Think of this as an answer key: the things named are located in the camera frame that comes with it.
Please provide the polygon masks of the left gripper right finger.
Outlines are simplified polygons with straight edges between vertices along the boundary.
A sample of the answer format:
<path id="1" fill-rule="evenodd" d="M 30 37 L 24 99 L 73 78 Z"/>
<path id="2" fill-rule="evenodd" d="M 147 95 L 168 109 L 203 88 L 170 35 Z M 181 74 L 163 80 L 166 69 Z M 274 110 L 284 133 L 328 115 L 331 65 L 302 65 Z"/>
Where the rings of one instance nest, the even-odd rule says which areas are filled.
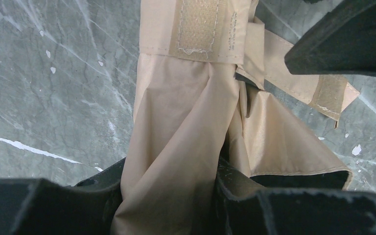
<path id="1" fill-rule="evenodd" d="M 321 188 L 266 188 L 218 162 L 214 235 L 376 235 L 376 194 Z"/>

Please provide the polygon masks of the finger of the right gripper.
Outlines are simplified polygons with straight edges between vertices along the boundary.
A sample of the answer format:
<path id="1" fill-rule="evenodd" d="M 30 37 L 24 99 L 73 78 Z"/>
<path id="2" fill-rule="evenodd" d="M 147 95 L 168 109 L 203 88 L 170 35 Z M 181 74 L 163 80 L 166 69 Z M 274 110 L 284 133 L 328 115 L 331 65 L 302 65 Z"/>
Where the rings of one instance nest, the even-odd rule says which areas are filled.
<path id="1" fill-rule="evenodd" d="M 292 74 L 376 77 L 376 0 L 344 0 L 284 57 Z"/>

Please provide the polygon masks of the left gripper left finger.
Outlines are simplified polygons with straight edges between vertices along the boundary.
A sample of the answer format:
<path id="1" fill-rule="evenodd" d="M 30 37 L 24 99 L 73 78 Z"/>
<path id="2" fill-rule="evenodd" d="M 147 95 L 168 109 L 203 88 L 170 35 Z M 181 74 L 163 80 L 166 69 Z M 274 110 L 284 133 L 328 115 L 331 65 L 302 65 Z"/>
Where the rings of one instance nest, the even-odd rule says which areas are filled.
<path id="1" fill-rule="evenodd" d="M 45 178 L 0 179 L 0 235 L 107 235 L 122 202 L 125 161 L 75 186 Z"/>

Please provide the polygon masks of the beige folding umbrella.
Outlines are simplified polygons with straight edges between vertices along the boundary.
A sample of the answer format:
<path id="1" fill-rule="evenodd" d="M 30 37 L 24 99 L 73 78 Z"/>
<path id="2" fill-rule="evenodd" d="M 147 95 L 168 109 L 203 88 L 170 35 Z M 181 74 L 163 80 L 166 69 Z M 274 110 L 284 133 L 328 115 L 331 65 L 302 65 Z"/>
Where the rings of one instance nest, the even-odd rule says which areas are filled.
<path id="1" fill-rule="evenodd" d="M 134 127 L 113 235 L 206 232 L 218 159 L 266 187 L 347 189 L 351 170 L 265 81 L 339 120 L 358 91 L 292 75 L 256 0 L 143 0 Z"/>

